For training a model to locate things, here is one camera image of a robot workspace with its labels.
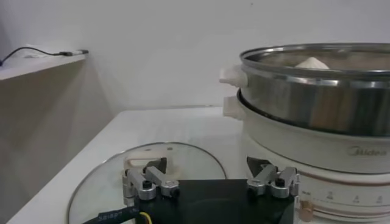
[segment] white shelf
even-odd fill
[[[10,58],[0,67],[0,81],[85,59],[85,55],[44,58]]]

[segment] white appliance base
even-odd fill
[[[312,203],[316,216],[355,223],[384,223],[390,216],[390,175],[349,174],[297,163],[262,147],[245,131],[241,152],[250,177],[247,156],[267,159],[282,169],[296,167],[301,175],[300,200]]]

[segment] glass lid rim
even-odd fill
[[[189,143],[185,143],[185,142],[152,142],[152,143],[148,143],[148,144],[143,144],[143,145],[139,145],[139,146],[136,146],[136,147],[132,147],[130,149],[126,149],[126,150],[123,150],[121,152],[118,152],[116,154],[114,154],[113,156],[109,157],[108,159],[104,160],[103,162],[101,162],[100,164],[98,164],[96,167],[94,167],[91,171],[88,172],[88,174],[82,179],[82,181],[76,186],[76,188],[73,190],[72,192],[72,195],[68,201],[68,205],[66,206],[66,217],[65,217],[65,222],[66,224],[70,224],[69,223],[69,215],[70,215],[70,209],[71,209],[71,205],[72,205],[72,202],[74,200],[74,197],[76,196],[76,194],[78,193],[79,189],[81,188],[81,186],[84,184],[84,182],[86,182],[86,180],[91,177],[95,171],[97,171],[100,167],[102,167],[104,164],[108,163],[109,161],[115,159],[116,157],[120,156],[120,155],[123,155],[123,153],[127,153],[127,152],[130,152],[132,150],[136,150],[136,149],[139,149],[139,148],[142,148],[142,147],[146,147],[146,146],[151,146],[151,145],[161,145],[161,144],[177,144],[177,145],[185,145],[185,146],[190,146],[190,147],[194,147],[195,149],[199,149],[203,152],[205,152],[206,154],[208,154],[209,156],[211,156],[217,163],[218,165],[220,166],[220,168],[222,169],[222,172],[224,174],[224,177],[225,179],[227,179],[227,174],[226,174],[226,170],[224,168],[224,166],[222,165],[222,163],[217,159],[217,157],[215,157],[213,154],[211,154],[210,152],[208,152],[207,150],[203,149],[203,148],[200,148],[196,145],[191,145]]]

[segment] metal rim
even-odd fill
[[[304,130],[309,130],[309,131],[318,131],[320,133],[326,133],[326,134],[329,134],[329,135],[341,135],[343,136],[343,138],[345,137],[352,137],[352,138],[372,138],[372,139],[375,139],[376,141],[388,141],[388,138],[390,134],[382,134],[382,135],[362,135],[362,134],[354,134],[354,133],[348,133],[347,131],[338,131],[338,130],[333,130],[333,129],[329,129],[329,128],[318,128],[318,127],[312,127],[312,126],[309,126],[307,124],[303,124],[303,123],[298,123],[298,122],[294,122],[294,121],[289,121],[289,120],[286,120],[286,119],[283,119],[283,118],[280,118],[280,117],[277,117],[277,116],[274,116],[272,114],[269,114],[267,112],[264,112],[262,111],[261,109],[253,106],[252,104],[250,104],[246,99],[245,97],[243,96],[241,90],[239,89],[237,91],[237,94],[236,94],[236,97],[238,99],[238,102],[246,107],[248,110],[250,111],[253,111],[254,113],[256,114],[259,114],[260,116],[263,116],[269,120],[272,120],[272,121],[275,121],[275,122],[279,122],[279,123],[282,123],[282,124],[285,124],[285,125],[290,125],[292,127],[296,127],[296,128],[302,128]]]
[[[75,190],[73,191],[72,193],[72,196],[71,198],[69,199],[69,202],[68,202],[68,205],[66,207],[66,217],[65,217],[65,221],[67,224],[69,224],[69,214],[70,214],[70,209],[71,209],[71,205],[72,205],[72,202],[73,202],[73,199],[74,197],[76,196],[77,192],[79,191],[80,187],[84,184],[84,182],[86,182],[86,180],[92,176],[92,174],[95,173],[96,170],[98,170],[98,168],[100,168],[101,166],[103,166],[105,163],[115,159],[116,157],[122,155],[123,153],[127,153],[127,152],[130,152],[132,150],[136,150],[138,148],[142,148],[142,147],[146,147],[146,146],[150,146],[150,145],[157,145],[157,144],[178,144],[178,145],[187,145],[187,146],[191,146],[191,147],[194,147],[196,149],[199,149],[203,152],[205,152],[206,154],[210,155],[217,163],[218,165],[221,167],[222,169],[222,172],[224,173],[224,176],[225,176],[225,179],[227,179],[227,174],[226,174],[226,171],[224,169],[224,166],[221,164],[221,162],[219,162],[219,160],[213,155],[211,154],[210,152],[208,152],[207,150],[205,149],[202,149],[198,146],[195,146],[195,145],[191,145],[191,144],[187,144],[187,143],[184,143],[184,142],[153,142],[153,143],[148,143],[148,144],[144,144],[144,145],[139,145],[139,146],[136,146],[136,147],[133,147],[131,149],[127,149],[127,150],[124,150],[124,151],[121,151],[117,154],[114,154],[113,156],[109,157],[108,159],[106,159],[105,161],[103,161],[102,163],[100,163],[99,165],[97,165],[95,168],[93,168],[84,178],[83,180],[77,185],[77,187],[75,188]]]
[[[276,72],[279,74],[288,74],[289,76],[307,77],[307,78],[321,78],[328,80],[390,80],[390,70],[335,70],[335,69],[305,69],[293,68],[289,66],[275,66],[264,64],[259,61],[252,61],[248,57],[256,54],[265,54],[270,52],[283,51],[299,51],[304,49],[337,49],[340,47],[361,47],[371,48],[373,52],[389,53],[390,44],[386,43],[315,43],[315,44],[292,44],[274,47],[262,47],[244,51],[240,54],[241,61],[251,68],[256,68],[269,72]]]

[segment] pot handle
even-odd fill
[[[224,98],[223,115],[225,117],[232,117],[239,121],[244,120],[245,112],[240,107],[236,96],[230,96]]]
[[[248,77],[241,69],[241,65],[234,65],[230,68],[221,69],[219,73],[219,82],[243,88],[248,86]]]

